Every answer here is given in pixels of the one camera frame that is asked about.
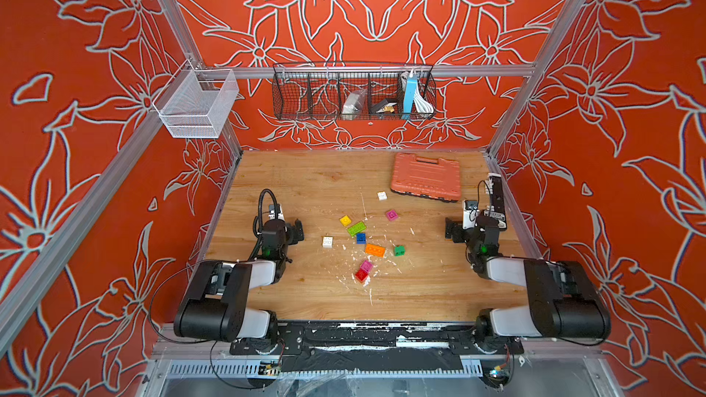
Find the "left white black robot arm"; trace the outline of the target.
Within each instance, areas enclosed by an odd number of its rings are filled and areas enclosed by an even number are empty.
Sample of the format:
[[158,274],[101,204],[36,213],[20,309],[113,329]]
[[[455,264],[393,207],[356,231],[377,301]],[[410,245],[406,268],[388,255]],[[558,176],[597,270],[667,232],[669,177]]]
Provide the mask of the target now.
[[253,220],[256,242],[240,262],[198,264],[174,319],[174,334],[211,342],[253,342],[270,351],[279,344],[275,312],[250,308],[251,290],[278,283],[292,262],[289,248],[304,240],[302,222],[286,222],[274,192],[262,189]]

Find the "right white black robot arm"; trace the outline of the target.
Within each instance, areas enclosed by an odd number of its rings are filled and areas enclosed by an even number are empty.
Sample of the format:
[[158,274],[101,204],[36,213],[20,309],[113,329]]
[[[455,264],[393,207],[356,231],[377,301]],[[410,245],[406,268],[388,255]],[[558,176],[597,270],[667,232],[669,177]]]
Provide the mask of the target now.
[[482,279],[522,287],[528,303],[505,309],[483,309],[475,321],[474,339],[487,349],[510,338],[556,338],[583,346],[599,345],[611,332],[610,313],[584,267],[575,261],[506,257],[499,236],[507,230],[501,203],[480,209],[463,202],[463,218],[448,218],[445,237],[465,245],[465,257]]

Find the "yellow lego brick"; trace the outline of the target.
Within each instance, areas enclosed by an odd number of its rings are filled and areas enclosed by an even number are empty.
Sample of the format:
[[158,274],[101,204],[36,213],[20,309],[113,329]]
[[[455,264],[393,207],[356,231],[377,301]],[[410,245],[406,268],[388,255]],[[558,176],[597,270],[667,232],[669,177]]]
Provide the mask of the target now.
[[351,218],[347,215],[343,216],[339,221],[344,227],[349,227],[352,224]]

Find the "red lego brick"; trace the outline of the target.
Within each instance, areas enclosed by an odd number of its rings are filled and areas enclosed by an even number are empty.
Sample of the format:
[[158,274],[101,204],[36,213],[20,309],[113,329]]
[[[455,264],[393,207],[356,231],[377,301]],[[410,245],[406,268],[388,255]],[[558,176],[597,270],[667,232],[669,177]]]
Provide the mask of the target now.
[[369,272],[360,268],[355,274],[355,279],[360,283],[365,283],[369,279]]

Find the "pink lego brick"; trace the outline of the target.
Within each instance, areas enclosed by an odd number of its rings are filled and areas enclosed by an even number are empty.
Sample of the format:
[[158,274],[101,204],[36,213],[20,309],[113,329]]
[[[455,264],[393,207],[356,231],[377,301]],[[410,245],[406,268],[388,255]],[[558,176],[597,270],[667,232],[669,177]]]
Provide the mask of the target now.
[[366,273],[369,273],[372,268],[373,268],[373,263],[371,263],[371,261],[369,261],[369,260],[363,261],[362,264],[360,265],[360,269],[365,271]]

